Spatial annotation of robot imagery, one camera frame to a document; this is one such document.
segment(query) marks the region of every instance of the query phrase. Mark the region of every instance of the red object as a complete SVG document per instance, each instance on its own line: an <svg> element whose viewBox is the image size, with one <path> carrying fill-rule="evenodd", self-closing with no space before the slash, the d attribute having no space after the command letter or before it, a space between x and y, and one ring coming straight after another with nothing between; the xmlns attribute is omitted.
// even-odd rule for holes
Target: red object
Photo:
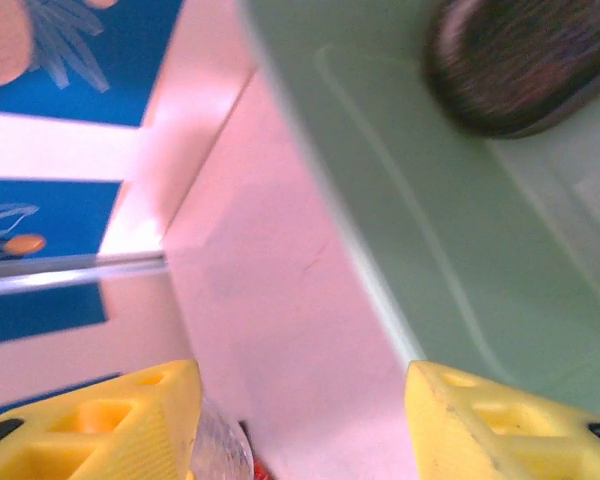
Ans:
<svg viewBox="0 0 600 480"><path fill-rule="evenodd" d="M253 480L275 480L257 459L253 461Z"/></svg>

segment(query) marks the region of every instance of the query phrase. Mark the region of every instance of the blue printed picture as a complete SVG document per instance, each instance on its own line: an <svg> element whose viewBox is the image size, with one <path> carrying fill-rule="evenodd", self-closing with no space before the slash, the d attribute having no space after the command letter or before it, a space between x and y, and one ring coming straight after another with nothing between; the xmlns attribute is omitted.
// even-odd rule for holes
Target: blue printed picture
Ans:
<svg viewBox="0 0 600 480"><path fill-rule="evenodd" d="M0 261L98 253L119 187L0 180Z"/></svg>
<svg viewBox="0 0 600 480"><path fill-rule="evenodd" d="M0 112L141 125L182 2L1 0Z"/></svg>

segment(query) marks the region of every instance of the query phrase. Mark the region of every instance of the white surface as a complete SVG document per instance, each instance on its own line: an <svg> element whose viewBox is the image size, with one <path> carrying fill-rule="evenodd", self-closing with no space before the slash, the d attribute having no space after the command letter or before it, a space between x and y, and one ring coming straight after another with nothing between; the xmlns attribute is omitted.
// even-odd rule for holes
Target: white surface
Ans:
<svg viewBox="0 0 600 480"><path fill-rule="evenodd" d="M125 180L102 252L160 250L252 71L232 0L185 0L142 129L0 114L0 177Z"/></svg>
<svg viewBox="0 0 600 480"><path fill-rule="evenodd" d="M279 478L416 478L405 371L259 76L165 247L207 392Z"/></svg>
<svg viewBox="0 0 600 480"><path fill-rule="evenodd" d="M167 273L108 278L104 324L0 343L0 405L191 356Z"/></svg>

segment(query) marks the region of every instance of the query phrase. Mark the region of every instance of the dark oval object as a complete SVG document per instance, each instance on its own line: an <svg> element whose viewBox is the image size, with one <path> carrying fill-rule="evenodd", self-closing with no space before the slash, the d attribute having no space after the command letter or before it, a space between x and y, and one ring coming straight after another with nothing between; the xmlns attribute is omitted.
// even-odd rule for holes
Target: dark oval object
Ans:
<svg viewBox="0 0 600 480"><path fill-rule="evenodd" d="M444 0L424 73L461 128L539 133L600 93L600 0Z"/></svg>

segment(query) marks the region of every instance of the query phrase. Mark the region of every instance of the green plastic bin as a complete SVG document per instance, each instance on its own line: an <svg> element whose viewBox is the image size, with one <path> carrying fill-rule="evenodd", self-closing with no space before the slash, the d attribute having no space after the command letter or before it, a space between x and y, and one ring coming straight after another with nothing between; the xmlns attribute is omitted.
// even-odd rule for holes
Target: green plastic bin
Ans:
<svg viewBox="0 0 600 480"><path fill-rule="evenodd" d="M456 131L421 80L426 0L243 0L405 363L600 414L600 98L522 140Z"/></svg>

